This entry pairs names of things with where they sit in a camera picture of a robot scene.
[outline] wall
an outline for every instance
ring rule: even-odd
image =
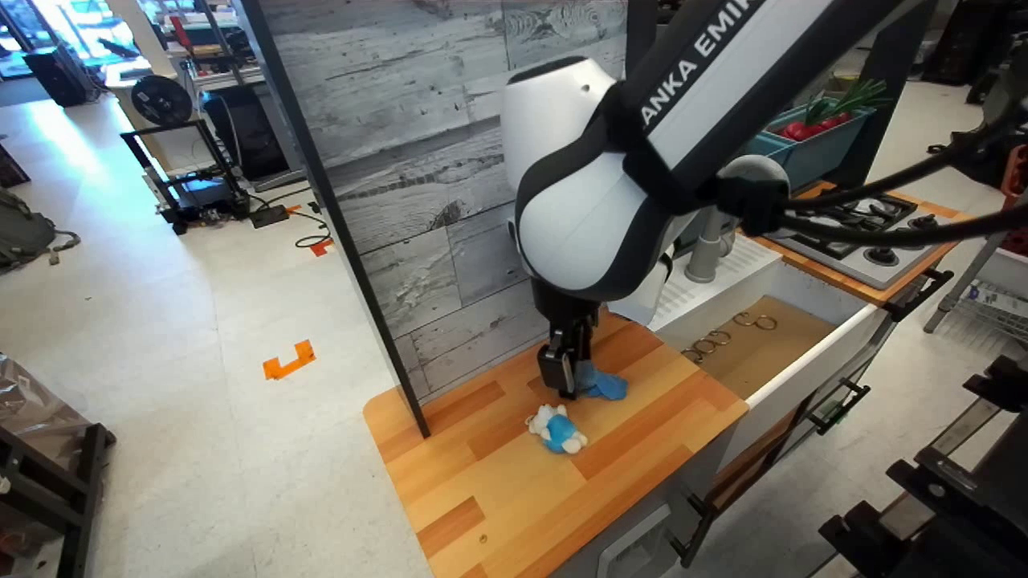
[[[499,132],[515,68],[623,71],[623,0],[261,0],[419,399],[547,333]]]
[[[107,0],[107,5],[129,25],[132,43],[139,44],[142,57],[147,57],[151,71],[158,77],[176,77],[176,68],[170,63],[139,0]]]

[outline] wooden tabletop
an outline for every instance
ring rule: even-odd
[[[833,188],[830,184],[818,184],[812,187],[809,194],[802,195],[822,195],[824,188]],[[914,198],[908,194],[894,194],[895,198],[908,198],[914,201],[923,212],[931,212],[937,216],[942,221],[961,221],[967,218],[964,212],[954,212],[947,206],[934,206],[934,201],[924,201],[924,198]],[[775,244],[775,237],[762,237],[765,247],[778,252],[786,263],[794,263],[795,269],[809,272],[809,277],[818,277],[864,301],[873,301],[873,305],[887,305],[894,301],[895,295],[903,295],[914,281],[924,277],[924,269],[937,267],[942,258],[947,258],[958,244],[934,244],[914,267],[908,267],[900,281],[894,281],[887,289],[877,289],[877,285],[866,285],[855,277],[845,277],[842,269],[830,267],[830,263],[818,263],[805,255],[795,255],[794,247],[781,247]]]
[[[630,322],[605,317],[594,360],[630,379],[630,399],[569,401],[589,434],[579,457],[528,434],[528,418],[558,401],[535,349],[430,401],[430,439],[397,389],[365,404],[433,574],[551,574],[745,414],[740,394]]]

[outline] white panel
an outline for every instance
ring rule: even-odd
[[[556,289],[589,289],[616,260],[646,198],[619,160],[623,153],[600,153],[522,208],[520,252]]]
[[[579,61],[503,91],[501,132],[511,188],[540,156],[581,136],[611,82],[600,63]]]

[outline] blue cloth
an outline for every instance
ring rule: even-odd
[[[565,439],[573,439],[579,429],[565,414],[551,414],[547,421],[547,434],[548,434],[547,451],[548,452],[565,452]]]
[[[630,394],[630,381],[623,381],[619,375],[614,371],[600,371],[594,363],[579,363],[579,389],[589,394],[589,399],[608,399],[608,401],[619,401]]]

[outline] white floor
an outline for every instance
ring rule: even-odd
[[[881,171],[973,123],[961,91],[914,82]],[[428,574],[360,418],[396,375],[340,255],[291,247],[311,221],[170,236],[120,130],[112,99],[0,110],[32,173],[15,194],[82,237],[57,267],[0,277],[0,346],[120,434],[94,574]],[[971,212],[998,201],[958,173],[912,188]],[[1004,346],[961,315],[924,336],[924,315],[895,330],[847,423],[724,516],[696,574],[802,574],[830,514],[895,494],[882,470],[929,444]],[[319,360],[266,381],[261,363],[294,339]]]

